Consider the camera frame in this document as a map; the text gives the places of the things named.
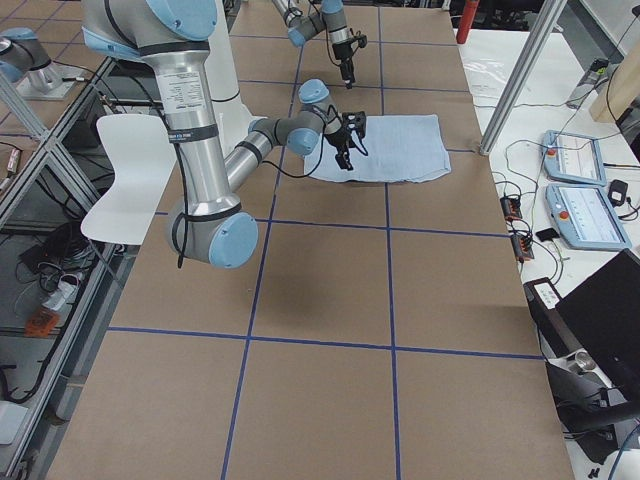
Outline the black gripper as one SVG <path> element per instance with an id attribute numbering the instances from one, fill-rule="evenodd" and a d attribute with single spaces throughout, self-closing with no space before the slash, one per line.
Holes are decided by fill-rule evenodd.
<path id="1" fill-rule="evenodd" d="M 338 130 L 326 135 L 325 139 L 333 146 L 337 153 L 335 160 L 341 170 L 352 171 L 353 165 L 350 161 L 350 149 L 354 146 L 351 134 L 347 130 Z"/>
<path id="2" fill-rule="evenodd" d="M 350 42 L 334 43 L 332 50 L 335 59 L 338 61 L 341 78 L 347 89 L 352 89 L 355 80 L 353 65 L 353 49 Z"/>

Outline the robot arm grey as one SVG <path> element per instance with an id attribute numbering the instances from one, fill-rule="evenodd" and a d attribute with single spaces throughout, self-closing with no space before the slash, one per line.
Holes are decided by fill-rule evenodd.
<path id="1" fill-rule="evenodd" d="M 347 24 L 342 1 L 322 1 L 319 10 L 305 15 L 294 1 L 274 0 L 272 2 L 280 14 L 287 36 L 295 47 L 303 47 L 305 43 L 321 33 L 331 45 L 329 53 L 331 62 L 340 70 L 340 75 L 347 89 L 356 82 L 353 56 L 358 49 L 365 48 L 367 37 L 355 33 Z"/>
<path id="2" fill-rule="evenodd" d="M 247 136 L 224 153 L 205 70 L 209 40 L 227 26 L 221 2 L 85 1 L 82 10 L 90 49 L 154 72 L 184 192 L 167 231 L 180 259 L 231 269 L 251 258 L 259 229 L 235 191 L 274 148 L 306 156 L 329 143 L 339 167 L 351 169 L 348 116 L 318 79 L 300 87 L 297 116 L 251 122 Z"/>

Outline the second grey robot base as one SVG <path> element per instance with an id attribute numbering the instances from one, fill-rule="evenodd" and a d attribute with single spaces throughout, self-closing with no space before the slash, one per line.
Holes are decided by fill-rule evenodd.
<path id="1" fill-rule="evenodd" d="M 1 32 L 1 73 L 12 84 L 27 78 L 31 99 L 61 100 L 71 89 L 36 33 L 27 27 Z"/>

